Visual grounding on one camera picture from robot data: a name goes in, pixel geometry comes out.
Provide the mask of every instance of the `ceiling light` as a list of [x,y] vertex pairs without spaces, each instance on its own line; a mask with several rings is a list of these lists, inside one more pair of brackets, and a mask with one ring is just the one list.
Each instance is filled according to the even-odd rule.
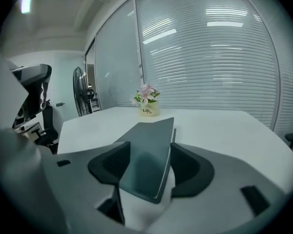
[[23,14],[30,12],[31,0],[21,0],[21,12]]
[[242,22],[234,22],[234,21],[209,21],[207,23],[207,27],[210,26],[233,26],[233,27],[242,27]]
[[158,34],[158,35],[156,35],[154,37],[151,37],[151,38],[145,40],[143,43],[148,44],[148,43],[150,43],[152,41],[155,41],[155,40],[157,40],[159,38],[162,38],[162,37],[165,37],[165,36],[169,36],[169,35],[174,34],[176,32],[177,32],[176,29],[171,29],[171,30],[165,31],[163,33],[160,33],[160,34]]

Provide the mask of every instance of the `chair armrest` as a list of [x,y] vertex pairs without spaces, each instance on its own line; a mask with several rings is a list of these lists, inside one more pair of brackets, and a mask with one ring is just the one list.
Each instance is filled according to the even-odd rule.
[[49,129],[50,129],[50,128],[46,128],[46,129],[44,129],[43,131],[40,131],[40,133],[43,134],[43,133],[49,131]]
[[293,149],[293,134],[286,134],[284,137],[290,142],[289,148]]
[[293,134],[286,134],[284,137],[289,142],[292,142],[293,141]]
[[38,135],[38,137],[41,137],[41,135],[40,135],[40,133],[39,133],[39,129],[36,129],[36,130],[32,131],[31,133],[32,133],[32,134],[33,134],[33,133],[36,133],[36,134]]

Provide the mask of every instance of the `horizontal blinds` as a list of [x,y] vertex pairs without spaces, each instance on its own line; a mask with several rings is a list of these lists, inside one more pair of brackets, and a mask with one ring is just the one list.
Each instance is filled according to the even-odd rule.
[[270,127],[276,70],[246,0],[136,0],[145,81],[161,107],[242,110]]
[[128,0],[105,22],[95,42],[97,93],[102,110],[132,106],[140,88],[133,0]]
[[274,128],[281,138],[293,133],[293,21],[277,0],[250,0],[262,15],[278,56],[281,93]]

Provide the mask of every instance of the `pink flower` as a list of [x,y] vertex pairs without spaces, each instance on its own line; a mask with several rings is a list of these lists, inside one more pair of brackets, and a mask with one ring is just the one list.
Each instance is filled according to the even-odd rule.
[[141,94],[141,101],[143,102],[144,105],[147,105],[148,103],[148,100],[147,99],[154,99],[154,97],[150,94],[147,94],[147,93],[142,93]]
[[134,106],[138,106],[138,101],[137,101],[136,97],[131,98],[130,101],[131,101],[131,104],[132,104],[132,105],[134,105]]
[[141,86],[141,90],[142,90],[142,93],[148,94],[148,95],[151,94],[151,93],[154,93],[154,89],[148,83],[147,84],[143,84]]
[[158,90],[158,88],[157,88],[157,87],[155,87],[155,86],[152,86],[152,89],[154,90],[154,93],[155,93],[155,94],[158,94],[158,93],[160,93],[160,91]]

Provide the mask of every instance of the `dark gray cover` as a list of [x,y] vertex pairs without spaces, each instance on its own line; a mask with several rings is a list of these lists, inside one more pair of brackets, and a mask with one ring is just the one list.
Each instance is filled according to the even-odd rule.
[[138,123],[116,142],[130,141],[130,164],[120,188],[152,203],[162,199],[169,172],[174,118]]

